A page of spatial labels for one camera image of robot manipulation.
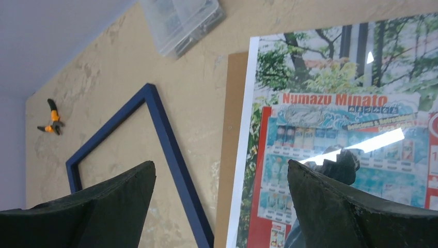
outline tree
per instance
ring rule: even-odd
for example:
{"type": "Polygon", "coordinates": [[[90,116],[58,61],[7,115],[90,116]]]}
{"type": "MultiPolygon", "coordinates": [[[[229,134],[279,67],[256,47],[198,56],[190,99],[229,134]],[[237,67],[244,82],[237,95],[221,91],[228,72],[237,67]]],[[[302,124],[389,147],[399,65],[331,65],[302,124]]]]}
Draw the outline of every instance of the tree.
{"type": "Polygon", "coordinates": [[[399,92],[420,93],[422,111],[429,111],[438,95],[437,20],[436,13],[423,14],[378,22],[374,29],[373,85],[398,83],[399,92]]]}
{"type": "Polygon", "coordinates": [[[331,63],[322,68],[305,83],[311,92],[325,94],[377,94],[380,89],[375,86],[359,87],[363,83],[363,75],[357,77],[357,64],[353,62],[331,63]]]}
{"type": "Polygon", "coordinates": [[[286,63],[287,47],[276,42],[274,49],[260,52],[257,57],[256,82],[272,90],[295,88],[295,72],[286,63]]]}

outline orange-handled pliers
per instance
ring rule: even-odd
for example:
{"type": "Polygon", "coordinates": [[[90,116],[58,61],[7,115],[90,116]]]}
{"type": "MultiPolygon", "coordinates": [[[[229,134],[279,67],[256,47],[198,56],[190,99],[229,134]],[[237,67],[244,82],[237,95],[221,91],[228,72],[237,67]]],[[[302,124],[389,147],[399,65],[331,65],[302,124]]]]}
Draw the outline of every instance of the orange-handled pliers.
{"type": "Polygon", "coordinates": [[[51,118],[52,118],[52,124],[50,126],[38,126],[38,130],[41,130],[43,132],[49,132],[49,133],[56,133],[57,135],[61,135],[61,127],[64,126],[64,123],[62,123],[59,119],[58,115],[58,108],[56,107],[55,101],[52,99],[47,99],[47,102],[50,106],[51,111],[51,118]]]}

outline vending machine poster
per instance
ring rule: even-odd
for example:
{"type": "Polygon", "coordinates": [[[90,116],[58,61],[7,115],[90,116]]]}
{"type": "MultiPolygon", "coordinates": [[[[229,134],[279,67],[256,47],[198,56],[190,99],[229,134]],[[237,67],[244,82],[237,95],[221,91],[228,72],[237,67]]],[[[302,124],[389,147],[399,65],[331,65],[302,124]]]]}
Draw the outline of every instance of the vending machine poster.
{"type": "Polygon", "coordinates": [[[437,19],[251,39],[227,247],[297,248],[288,160],[341,148],[362,150],[353,187],[438,209],[437,19]]]}

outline textured wall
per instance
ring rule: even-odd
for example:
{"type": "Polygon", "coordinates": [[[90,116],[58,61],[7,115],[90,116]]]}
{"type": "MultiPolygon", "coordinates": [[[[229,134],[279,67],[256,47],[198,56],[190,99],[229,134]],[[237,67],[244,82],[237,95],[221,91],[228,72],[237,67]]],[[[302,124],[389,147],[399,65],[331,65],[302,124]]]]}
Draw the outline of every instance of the textured wall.
{"type": "MultiPolygon", "coordinates": [[[[155,83],[208,218],[216,219],[227,55],[250,36],[438,11],[436,0],[224,0],[228,18],[178,61],[152,44],[134,5],[26,102],[27,206],[69,194],[65,161],[146,82],[155,83]],[[38,132],[52,97],[66,122],[61,137],[38,132]]],[[[196,247],[147,108],[140,108],[80,165],[89,187],[144,160],[157,183],[140,247],[196,247]]]]}
{"type": "Polygon", "coordinates": [[[26,207],[24,104],[0,97],[0,211],[26,207]]]}

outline clear plastic container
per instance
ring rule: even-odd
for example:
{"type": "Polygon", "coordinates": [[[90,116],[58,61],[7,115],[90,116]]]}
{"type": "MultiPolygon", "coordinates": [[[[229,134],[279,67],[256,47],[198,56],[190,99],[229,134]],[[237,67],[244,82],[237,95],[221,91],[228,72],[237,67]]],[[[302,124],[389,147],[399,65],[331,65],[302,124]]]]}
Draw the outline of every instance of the clear plastic container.
{"type": "Polygon", "coordinates": [[[181,57],[225,18],[217,0],[139,0],[157,51],[181,57]]]}

